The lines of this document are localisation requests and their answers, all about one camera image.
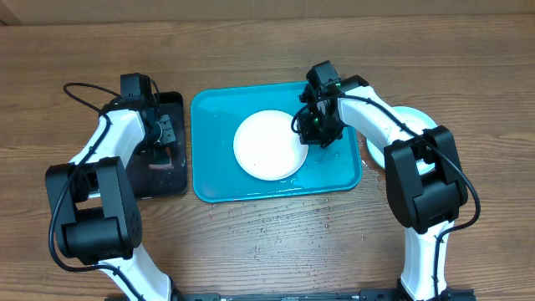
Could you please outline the green orange sponge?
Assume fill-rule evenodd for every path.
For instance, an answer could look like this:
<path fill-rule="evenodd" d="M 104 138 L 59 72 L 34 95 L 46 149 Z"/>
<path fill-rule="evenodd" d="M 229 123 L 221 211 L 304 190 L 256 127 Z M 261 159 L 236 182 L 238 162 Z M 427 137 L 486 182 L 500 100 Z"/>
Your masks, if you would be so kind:
<path fill-rule="evenodd" d="M 168 146 L 157 148 L 149 162 L 151 170 L 170 170 L 173 168 L 171 148 Z"/>

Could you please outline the white plate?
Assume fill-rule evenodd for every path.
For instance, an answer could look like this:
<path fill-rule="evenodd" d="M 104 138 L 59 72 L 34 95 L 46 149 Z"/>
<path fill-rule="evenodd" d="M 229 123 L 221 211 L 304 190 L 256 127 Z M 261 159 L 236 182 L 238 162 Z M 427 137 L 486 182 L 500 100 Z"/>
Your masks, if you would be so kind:
<path fill-rule="evenodd" d="M 308 146 L 292 131 L 292 120 L 290 114 L 280 110 L 248 116 L 233 139 L 238 165 L 263 181 L 278 181 L 296 173 L 307 158 Z"/>

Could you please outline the light blue plate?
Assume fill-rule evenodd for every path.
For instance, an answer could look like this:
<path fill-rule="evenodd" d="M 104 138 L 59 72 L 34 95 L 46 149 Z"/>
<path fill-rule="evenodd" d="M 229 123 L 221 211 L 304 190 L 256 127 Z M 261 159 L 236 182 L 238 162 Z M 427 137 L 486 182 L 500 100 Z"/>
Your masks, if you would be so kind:
<path fill-rule="evenodd" d="M 406 125 L 418 134 L 422 134 L 423 130 L 433 129 L 437 127 L 437 123 L 426 113 L 407 106 L 395 106 L 394 111 L 406 119 Z M 369 140 L 366 140 L 367 149 L 372 159 L 381 167 L 385 168 L 384 155 L 380 149 L 373 145 Z M 432 171 L 435 164 L 426 164 L 423 160 L 416 162 L 416 166 L 421 176 Z"/>

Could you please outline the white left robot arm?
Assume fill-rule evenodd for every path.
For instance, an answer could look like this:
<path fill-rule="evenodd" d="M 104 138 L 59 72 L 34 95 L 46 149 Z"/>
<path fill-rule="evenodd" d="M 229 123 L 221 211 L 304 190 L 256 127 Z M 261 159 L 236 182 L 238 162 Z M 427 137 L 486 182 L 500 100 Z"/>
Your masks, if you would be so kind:
<path fill-rule="evenodd" d="M 181 300 L 141 242 L 137 202 L 186 192 L 185 151 L 179 105 L 100 110 L 83 150 L 45 173 L 54 262 L 71 273 L 105 273 L 128 300 Z"/>

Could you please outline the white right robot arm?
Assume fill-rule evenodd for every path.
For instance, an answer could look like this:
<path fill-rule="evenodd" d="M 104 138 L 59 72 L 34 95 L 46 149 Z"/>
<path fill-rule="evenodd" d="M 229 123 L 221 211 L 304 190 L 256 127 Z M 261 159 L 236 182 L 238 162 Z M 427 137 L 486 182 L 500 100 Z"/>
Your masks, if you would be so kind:
<path fill-rule="evenodd" d="M 304 145 L 325 148 L 346 127 L 382 150 L 390 210 L 405 229 L 405 266 L 398 297 L 450 300 L 447 241 L 467 201 L 456 144 L 444 126 L 410 126 L 358 75 L 309 75 L 292 129 Z"/>

